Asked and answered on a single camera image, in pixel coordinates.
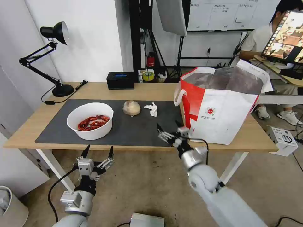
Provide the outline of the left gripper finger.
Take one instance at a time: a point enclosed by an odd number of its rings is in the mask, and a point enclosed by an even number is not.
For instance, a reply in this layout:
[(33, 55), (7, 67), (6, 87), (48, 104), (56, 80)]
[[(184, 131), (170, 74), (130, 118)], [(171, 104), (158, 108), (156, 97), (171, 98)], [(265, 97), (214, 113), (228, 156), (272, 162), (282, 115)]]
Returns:
[(111, 146), (108, 158), (102, 161), (100, 164), (97, 165), (97, 168), (107, 170), (110, 168), (114, 163), (114, 153), (113, 153), (113, 146)]
[(79, 157), (76, 158), (75, 165), (79, 166), (89, 166), (90, 165), (90, 159), (87, 159), (87, 155), (89, 152), (90, 145), (88, 145), (81, 153)]

